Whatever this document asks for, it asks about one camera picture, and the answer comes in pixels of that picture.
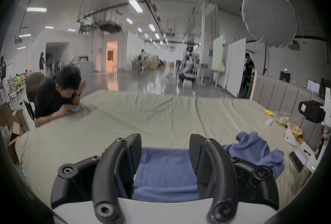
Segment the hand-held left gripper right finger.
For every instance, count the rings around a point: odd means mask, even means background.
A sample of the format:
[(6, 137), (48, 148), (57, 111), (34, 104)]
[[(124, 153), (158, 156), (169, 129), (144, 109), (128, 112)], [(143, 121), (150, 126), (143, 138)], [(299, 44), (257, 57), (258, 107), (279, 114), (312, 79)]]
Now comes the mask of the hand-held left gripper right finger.
[(212, 199), (208, 223), (264, 223), (279, 210), (270, 167), (229, 153), (213, 138), (191, 134), (189, 157), (200, 200)]

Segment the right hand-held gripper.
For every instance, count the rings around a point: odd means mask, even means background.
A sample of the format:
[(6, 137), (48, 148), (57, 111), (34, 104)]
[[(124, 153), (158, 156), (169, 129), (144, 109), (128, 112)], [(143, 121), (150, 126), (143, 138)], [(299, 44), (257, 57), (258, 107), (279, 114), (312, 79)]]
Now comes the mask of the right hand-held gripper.
[[(331, 129), (331, 97), (330, 97), (330, 88), (326, 88), (325, 90), (325, 101), (324, 106), (321, 103), (310, 100), (310, 101), (302, 101), (299, 103), (299, 113), (302, 114), (306, 120), (322, 125), (322, 132), (323, 127), (326, 126)], [(311, 173), (314, 173), (317, 169), (317, 166), (321, 162), (321, 159), (324, 155), (319, 155), (319, 141), (318, 141), (318, 148), (317, 154), (308, 154), (308, 160), (305, 166)]]

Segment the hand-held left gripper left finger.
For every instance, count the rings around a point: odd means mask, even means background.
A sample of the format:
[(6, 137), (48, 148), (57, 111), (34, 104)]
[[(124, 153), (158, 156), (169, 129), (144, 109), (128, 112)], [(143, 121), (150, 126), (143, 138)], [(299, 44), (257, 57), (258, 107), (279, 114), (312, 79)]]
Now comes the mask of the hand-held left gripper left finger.
[(119, 198), (131, 199), (134, 176), (142, 156), (140, 134), (117, 138), (101, 156), (59, 167), (51, 193), (51, 208), (92, 201), (103, 224), (124, 224)]

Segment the person's right hand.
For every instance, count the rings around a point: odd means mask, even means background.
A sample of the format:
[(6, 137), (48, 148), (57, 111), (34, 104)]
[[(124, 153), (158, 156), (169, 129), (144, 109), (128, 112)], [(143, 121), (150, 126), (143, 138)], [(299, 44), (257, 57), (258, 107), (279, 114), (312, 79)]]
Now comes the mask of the person's right hand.
[(331, 134), (330, 128), (324, 126), (323, 127), (323, 132), (321, 134), (320, 141), (319, 141), (318, 152), (319, 152), (320, 156), (322, 156), (323, 153), (325, 152), (326, 146), (327, 146), (327, 144), (329, 142), (329, 139), (330, 139), (330, 134)]

